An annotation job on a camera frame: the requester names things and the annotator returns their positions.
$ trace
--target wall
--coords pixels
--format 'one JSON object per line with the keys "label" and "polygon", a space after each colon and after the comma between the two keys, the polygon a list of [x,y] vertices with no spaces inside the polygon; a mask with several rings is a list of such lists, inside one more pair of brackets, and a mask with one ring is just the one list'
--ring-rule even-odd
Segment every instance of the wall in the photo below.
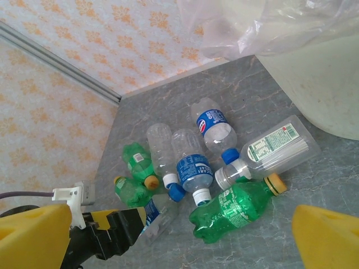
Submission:
{"label": "wall", "polygon": [[[0,39],[0,189],[93,180],[117,106]],[[6,198],[0,212],[48,198]]]}
{"label": "wall", "polygon": [[10,0],[0,19],[121,95],[213,61],[176,0]]}

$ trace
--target empty plastic bottle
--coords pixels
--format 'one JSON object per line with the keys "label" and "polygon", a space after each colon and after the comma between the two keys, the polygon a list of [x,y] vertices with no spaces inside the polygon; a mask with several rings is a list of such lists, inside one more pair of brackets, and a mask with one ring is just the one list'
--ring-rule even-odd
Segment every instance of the empty plastic bottle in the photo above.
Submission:
{"label": "empty plastic bottle", "polygon": [[174,184],[168,194],[153,195],[145,206],[146,226],[136,244],[149,246],[178,216],[178,202],[182,200],[186,192],[183,188]]}
{"label": "empty plastic bottle", "polygon": [[122,151],[123,161],[135,180],[144,184],[147,189],[153,190],[159,186],[159,180],[155,176],[151,155],[140,144],[134,142],[125,145]]}
{"label": "empty plastic bottle", "polygon": [[129,208],[146,206],[152,197],[152,192],[140,182],[126,177],[114,179],[114,192]]}
{"label": "empty plastic bottle", "polygon": [[225,190],[236,182],[280,174],[320,153],[318,144],[292,115],[244,145],[241,157],[215,172]]}
{"label": "empty plastic bottle", "polygon": [[183,189],[192,193],[197,206],[208,203],[211,200],[208,188],[212,184],[213,173],[197,135],[190,129],[178,130],[172,136],[172,147]]}
{"label": "empty plastic bottle", "polygon": [[235,149],[237,134],[215,101],[202,98],[192,105],[191,114],[211,152],[221,155],[226,164],[239,158],[240,155]]}
{"label": "empty plastic bottle", "polygon": [[234,184],[191,213],[190,221],[196,225],[193,234],[206,244],[215,243],[225,233],[257,220],[269,200],[286,190],[287,186],[276,174],[262,182]]}
{"label": "empty plastic bottle", "polygon": [[166,189],[178,183],[176,159],[171,145],[172,131],[164,123],[156,123],[147,130],[153,168],[162,177]]}

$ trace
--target gray marble floor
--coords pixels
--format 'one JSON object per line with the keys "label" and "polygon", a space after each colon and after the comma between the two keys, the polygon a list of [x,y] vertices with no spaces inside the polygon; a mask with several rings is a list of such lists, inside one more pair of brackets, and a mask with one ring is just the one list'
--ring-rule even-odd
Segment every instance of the gray marble floor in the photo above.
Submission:
{"label": "gray marble floor", "polygon": [[[121,160],[123,145],[147,146],[146,130],[156,122],[172,131],[196,130],[190,106],[208,96],[222,107],[238,134],[238,148],[288,116],[298,115],[322,149],[321,155],[284,173],[288,191],[273,198],[264,216],[215,244],[194,238],[188,221],[195,209],[191,195],[181,202],[180,215],[148,249],[133,247],[108,261],[91,259],[90,268],[303,268],[291,232],[297,205],[325,207],[359,216],[359,141],[327,134],[311,125],[255,57],[247,57],[183,78],[121,102],[96,176],[93,209],[117,208],[113,178],[129,175]],[[205,151],[213,170],[222,161]],[[212,195],[219,193],[214,182]]]}

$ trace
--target blue bottle cap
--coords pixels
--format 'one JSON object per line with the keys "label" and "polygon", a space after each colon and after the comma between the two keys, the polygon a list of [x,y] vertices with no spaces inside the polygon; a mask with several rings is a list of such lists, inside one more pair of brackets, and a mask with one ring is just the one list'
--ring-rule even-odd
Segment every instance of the blue bottle cap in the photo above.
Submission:
{"label": "blue bottle cap", "polygon": [[237,160],[240,157],[240,153],[237,149],[227,149],[222,153],[222,159],[225,164],[230,164],[234,160]]}
{"label": "blue bottle cap", "polygon": [[175,202],[179,202],[186,195],[186,191],[178,184],[171,184],[171,187],[168,192],[169,197]]}

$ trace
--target metal trim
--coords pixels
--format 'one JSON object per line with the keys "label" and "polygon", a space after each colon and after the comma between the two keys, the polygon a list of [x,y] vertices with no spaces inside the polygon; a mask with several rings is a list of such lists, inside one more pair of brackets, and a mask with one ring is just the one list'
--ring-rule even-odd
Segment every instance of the metal trim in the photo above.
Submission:
{"label": "metal trim", "polygon": [[70,63],[64,61],[59,56],[56,56],[49,50],[40,46],[38,43],[27,38],[25,35],[20,34],[18,31],[9,27],[2,21],[0,21],[0,36],[3,36],[6,40],[43,60],[45,63],[50,64],[52,67],[58,69],[62,73],[67,74],[74,80],[84,84],[85,86],[95,91],[97,94],[100,94],[101,96],[111,100],[117,105],[121,101],[121,95],[117,94],[106,85],[90,77]]}

